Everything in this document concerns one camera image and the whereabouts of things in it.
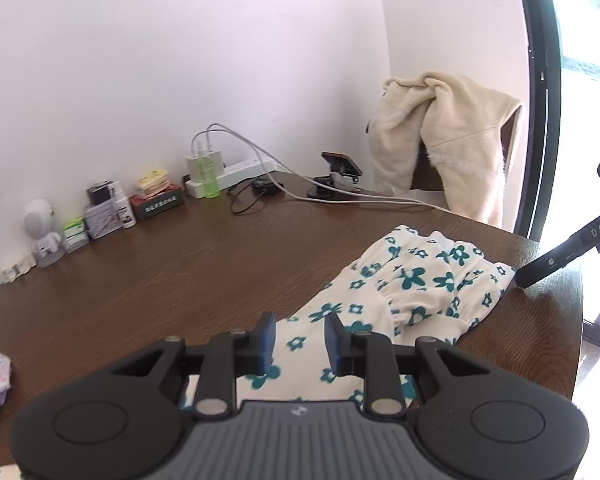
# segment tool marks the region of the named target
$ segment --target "beige garment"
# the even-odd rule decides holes
[[[369,126],[378,191],[407,195],[422,138],[451,211],[500,227],[506,174],[520,138],[522,102],[442,72],[392,77],[384,89]],[[500,128],[514,113],[505,165]]]

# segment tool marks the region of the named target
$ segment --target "green bottle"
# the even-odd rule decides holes
[[[198,150],[198,167],[200,168],[200,178],[202,179],[202,188],[205,190],[205,198],[215,198],[220,196],[220,188],[216,179],[214,162],[209,156],[209,151],[205,144]]]

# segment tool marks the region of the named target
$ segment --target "wood grain surface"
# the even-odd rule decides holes
[[[289,187],[306,185],[285,175]],[[240,197],[249,200],[247,193]],[[538,244],[428,206],[321,205],[275,196],[232,216],[227,197],[188,199],[0,286],[0,351],[13,362],[0,408],[0,465],[27,400],[169,334],[190,344],[289,316],[393,227],[439,230],[519,267]],[[576,264],[509,290],[459,346],[571,397],[582,331]]]

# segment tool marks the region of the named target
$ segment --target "white extension socket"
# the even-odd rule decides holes
[[[262,162],[264,168],[263,164],[261,164],[257,158],[227,166],[224,168],[224,173],[218,176],[218,187],[220,189],[226,189],[234,184],[238,184],[238,182],[245,178],[254,178],[269,171],[275,171],[278,166],[276,162],[268,156],[263,156]],[[204,198],[205,190],[203,189],[201,182],[197,182],[193,179],[187,180],[186,187],[187,194],[194,198]]]

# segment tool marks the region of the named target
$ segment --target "metal screw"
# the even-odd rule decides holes
[[[222,399],[202,399],[196,403],[196,411],[202,415],[222,415],[228,408]]]
[[[376,399],[371,403],[371,410],[378,415],[396,415],[402,411],[402,405],[395,399]]]

